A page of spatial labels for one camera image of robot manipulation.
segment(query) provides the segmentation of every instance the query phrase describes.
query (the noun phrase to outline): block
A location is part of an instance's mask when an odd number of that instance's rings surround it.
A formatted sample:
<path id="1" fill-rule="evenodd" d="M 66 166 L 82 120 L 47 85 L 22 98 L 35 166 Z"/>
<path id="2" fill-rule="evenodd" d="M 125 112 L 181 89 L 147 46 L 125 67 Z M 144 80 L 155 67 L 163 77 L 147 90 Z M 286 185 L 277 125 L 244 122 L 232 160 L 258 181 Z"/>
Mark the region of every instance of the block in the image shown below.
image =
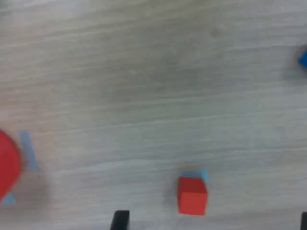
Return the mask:
<path id="1" fill-rule="evenodd" d="M 28 170 L 33 172 L 38 171 L 38 164 L 36 160 L 35 151 L 32 146 L 30 133 L 24 130 L 19 131 L 19 137 L 24 150 L 24 156 L 27 161 Z"/>
<path id="2" fill-rule="evenodd" d="M 128 210 L 117 210 L 113 215 L 110 230 L 128 230 L 129 213 Z"/>
<path id="3" fill-rule="evenodd" d="M 180 177 L 177 198 L 179 213 L 206 214 L 208 191 L 203 179 Z"/>
<path id="4" fill-rule="evenodd" d="M 298 61 L 302 66 L 307 68 L 307 52 L 303 54 L 303 56 Z"/>
<path id="5" fill-rule="evenodd" d="M 0 131 L 0 200 L 15 185 L 21 174 L 21 158 L 17 146 Z"/>
<path id="6" fill-rule="evenodd" d="M 307 230 L 307 212 L 302 213 L 301 230 Z"/>
<path id="7" fill-rule="evenodd" d="M 2 200 L 1 205 L 15 205 L 17 204 L 14 194 L 9 192 Z"/>
<path id="8" fill-rule="evenodd" d="M 207 169 L 186 170 L 181 173 L 181 177 L 203 179 L 206 185 L 209 184 L 209 172 Z"/>

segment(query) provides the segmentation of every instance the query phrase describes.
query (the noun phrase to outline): red circle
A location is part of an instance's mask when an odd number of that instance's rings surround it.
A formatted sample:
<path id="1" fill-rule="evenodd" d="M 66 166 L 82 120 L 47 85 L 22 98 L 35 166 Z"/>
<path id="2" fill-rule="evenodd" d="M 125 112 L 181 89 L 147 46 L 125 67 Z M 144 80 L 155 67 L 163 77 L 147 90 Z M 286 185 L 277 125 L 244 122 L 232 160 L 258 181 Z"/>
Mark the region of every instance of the red circle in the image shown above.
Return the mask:
<path id="1" fill-rule="evenodd" d="M 21 174 L 21 159 L 14 141 L 0 131 L 0 200 L 14 186 Z"/>

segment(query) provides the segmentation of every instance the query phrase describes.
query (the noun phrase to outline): wooden table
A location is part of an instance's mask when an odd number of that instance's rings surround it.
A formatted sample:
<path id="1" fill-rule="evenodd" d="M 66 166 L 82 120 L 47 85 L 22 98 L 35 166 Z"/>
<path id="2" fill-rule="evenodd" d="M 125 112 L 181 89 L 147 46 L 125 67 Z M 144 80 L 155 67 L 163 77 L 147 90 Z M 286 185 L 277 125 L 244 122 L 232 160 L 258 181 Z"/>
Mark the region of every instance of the wooden table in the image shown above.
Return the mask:
<path id="1" fill-rule="evenodd" d="M 299 230 L 307 211 L 304 0 L 2 0 L 0 125 L 39 172 L 2 230 Z M 177 212 L 210 172 L 205 217 Z"/>

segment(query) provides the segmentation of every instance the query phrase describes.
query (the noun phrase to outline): black object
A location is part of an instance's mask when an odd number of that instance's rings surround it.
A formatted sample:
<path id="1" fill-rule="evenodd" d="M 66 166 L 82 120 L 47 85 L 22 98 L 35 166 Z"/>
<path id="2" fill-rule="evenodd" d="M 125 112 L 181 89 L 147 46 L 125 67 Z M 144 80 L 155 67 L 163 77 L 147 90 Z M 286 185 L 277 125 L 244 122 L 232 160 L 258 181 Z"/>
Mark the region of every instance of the black object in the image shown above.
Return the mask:
<path id="1" fill-rule="evenodd" d="M 117 210 L 114 212 L 110 230 L 128 230 L 129 228 L 129 211 Z"/>
<path id="2" fill-rule="evenodd" d="M 302 213 L 301 230 L 307 230 L 307 212 Z"/>

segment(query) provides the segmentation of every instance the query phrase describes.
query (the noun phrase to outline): light blue paper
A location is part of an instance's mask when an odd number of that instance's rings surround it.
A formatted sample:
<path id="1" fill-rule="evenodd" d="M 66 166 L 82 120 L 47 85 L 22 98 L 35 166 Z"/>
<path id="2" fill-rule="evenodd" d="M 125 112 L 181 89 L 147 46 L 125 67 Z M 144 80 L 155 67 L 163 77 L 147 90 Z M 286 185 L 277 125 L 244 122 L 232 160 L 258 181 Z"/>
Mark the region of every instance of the light blue paper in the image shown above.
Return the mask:
<path id="1" fill-rule="evenodd" d="M 203 179 L 206 184 L 209 184 L 209 171 L 207 169 L 186 170 L 181 173 L 181 177 Z"/>
<path id="2" fill-rule="evenodd" d="M 17 204 L 16 199 L 14 197 L 14 194 L 12 192 L 9 192 L 2 200 L 2 205 L 15 205 Z"/>
<path id="3" fill-rule="evenodd" d="M 38 171 L 37 160 L 32 146 L 30 133 L 28 131 L 19 131 L 19 136 L 27 161 L 28 170 Z"/>

